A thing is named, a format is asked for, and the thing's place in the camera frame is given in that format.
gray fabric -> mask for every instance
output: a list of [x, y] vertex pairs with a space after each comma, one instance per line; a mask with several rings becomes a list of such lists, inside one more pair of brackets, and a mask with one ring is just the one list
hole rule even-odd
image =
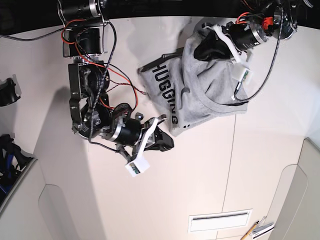
[[[231, 99], [238, 83], [231, 78], [232, 63], [196, 60], [194, 50], [200, 42], [194, 33], [186, 41], [182, 55], [163, 57], [161, 63], [150, 63], [149, 69], [139, 73], [156, 108], [167, 115], [174, 136], [216, 117], [247, 111], [247, 103]], [[247, 98], [243, 88], [237, 96]]]

air vent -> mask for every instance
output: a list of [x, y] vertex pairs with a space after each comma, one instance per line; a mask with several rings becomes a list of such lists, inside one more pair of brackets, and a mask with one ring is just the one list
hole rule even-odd
[[206, 215], [189, 216], [188, 232], [230, 230], [247, 227], [252, 209]]

gray t-shirt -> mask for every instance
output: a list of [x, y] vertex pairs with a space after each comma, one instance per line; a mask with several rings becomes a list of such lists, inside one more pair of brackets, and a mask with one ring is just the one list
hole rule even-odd
[[[232, 100], [238, 81], [231, 77], [231, 61], [195, 59], [200, 43], [201, 38], [194, 33], [182, 54], [163, 55], [139, 73], [157, 110], [167, 115], [174, 136], [216, 117], [247, 111], [248, 103]], [[237, 96], [247, 98], [243, 88]]]

